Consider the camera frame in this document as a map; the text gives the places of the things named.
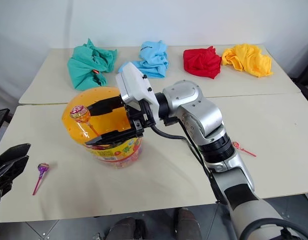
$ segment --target white wall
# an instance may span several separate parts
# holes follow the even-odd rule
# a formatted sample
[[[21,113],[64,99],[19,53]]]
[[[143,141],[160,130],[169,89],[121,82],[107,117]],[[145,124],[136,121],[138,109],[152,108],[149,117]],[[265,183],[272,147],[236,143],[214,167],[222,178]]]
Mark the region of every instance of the white wall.
[[[0,0],[0,107],[12,110],[49,48],[264,43],[297,77],[308,63],[308,0]]]

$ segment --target pink lollipop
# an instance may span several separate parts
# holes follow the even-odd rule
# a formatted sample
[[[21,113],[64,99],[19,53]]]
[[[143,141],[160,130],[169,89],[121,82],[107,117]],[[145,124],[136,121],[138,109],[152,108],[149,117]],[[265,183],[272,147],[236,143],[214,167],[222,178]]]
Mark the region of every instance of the pink lollipop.
[[[40,163],[37,167],[38,171],[39,171],[39,177],[38,177],[38,180],[37,180],[37,183],[36,183],[36,186],[35,186],[35,189],[33,191],[33,196],[36,194],[36,191],[38,189],[38,186],[39,186],[39,183],[40,181],[42,180],[42,177],[43,177],[43,174],[45,172],[47,172],[50,168],[50,165],[48,165],[47,163]]]
[[[69,113],[70,117],[74,119],[78,123],[87,124],[87,126],[90,127],[90,129],[96,134],[96,136],[99,136],[98,132],[95,130],[92,124],[90,124],[90,118],[91,113],[87,109],[87,107],[83,105],[77,105],[73,107],[73,109]]]
[[[240,147],[240,144],[239,144],[237,141],[233,141],[233,142],[232,142],[232,145],[233,145],[234,148],[239,149],[239,150],[241,150],[241,151],[244,151],[244,152],[246,152],[246,153],[252,155],[253,157],[256,157],[256,155],[255,155],[254,153],[252,153],[252,152],[250,152],[250,151],[247,151],[247,150],[245,150],[244,148]]]

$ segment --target lollipop jar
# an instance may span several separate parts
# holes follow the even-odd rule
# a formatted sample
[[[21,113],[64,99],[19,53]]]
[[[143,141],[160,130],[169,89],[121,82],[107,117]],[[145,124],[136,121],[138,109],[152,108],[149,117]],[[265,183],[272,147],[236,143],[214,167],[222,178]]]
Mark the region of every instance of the lollipop jar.
[[[135,137],[127,141],[109,145],[86,145],[85,143],[112,131],[131,128],[124,107],[112,112],[91,116],[88,106],[104,99],[119,96],[116,87],[96,87],[83,91],[66,106],[62,122],[72,139],[84,146],[102,163],[115,168],[124,168],[139,159],[142,152],[142,139]]]

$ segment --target yellow cloth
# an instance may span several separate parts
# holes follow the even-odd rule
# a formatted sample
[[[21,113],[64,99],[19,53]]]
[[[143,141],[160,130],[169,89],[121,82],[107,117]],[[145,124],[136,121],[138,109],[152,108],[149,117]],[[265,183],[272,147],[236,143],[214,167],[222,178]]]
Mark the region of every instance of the yellow cloth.
[[[261,54],[262,50],[255,45],[241,44],[227,48],[222,55],[222,65],[230,64],[238,70],[248,72],[257,77],[273,74],[272,59]]]

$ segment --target lollipop stick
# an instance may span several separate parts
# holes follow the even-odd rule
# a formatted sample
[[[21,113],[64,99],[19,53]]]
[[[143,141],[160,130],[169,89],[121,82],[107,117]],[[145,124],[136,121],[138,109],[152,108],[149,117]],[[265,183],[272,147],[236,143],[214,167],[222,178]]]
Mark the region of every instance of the lollipop stick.
[[[40,183],[41,179],[42,179],[41,177],[38,178],[32,196],[34,196],[36,194],[36,190],[38,189],[38,186],[39,186],[39,183]]]
[[[253,157],[256,157],[256,155],[255,155],[254,153],[252,153],[252,152],[250,152],[250,151],[247,151],[247,150],[245,150],[244,148],[240,148],[240,150],[242,150],[242,151],[244,151],[244,152],[246,152],[246,153],[252,155]]]
[[[95,130],[92,124],[90,124],[89,122],[87,122],[86,124],[90,127],[90,129],[92,129],[92,131],[96,134],[96,136],[99,136],[98,132]]]

